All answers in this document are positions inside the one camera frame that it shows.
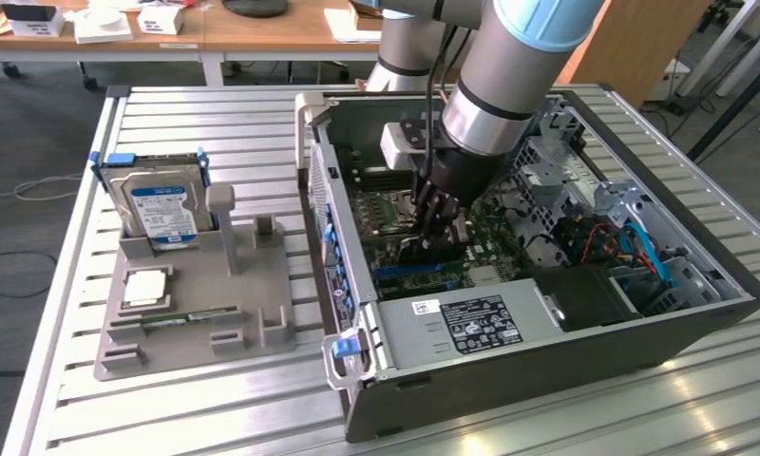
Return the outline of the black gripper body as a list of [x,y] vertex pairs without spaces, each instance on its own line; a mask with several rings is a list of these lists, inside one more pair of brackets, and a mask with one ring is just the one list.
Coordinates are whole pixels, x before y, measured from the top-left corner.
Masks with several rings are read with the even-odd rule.
[[504,155],[483,156],[461,148],[437,148],[430,174],[424,177],[425,155],[414,155],[414,201],[425,201],[432,191],[438,190],[460,203],[472,203],[489,188],[504,162]]

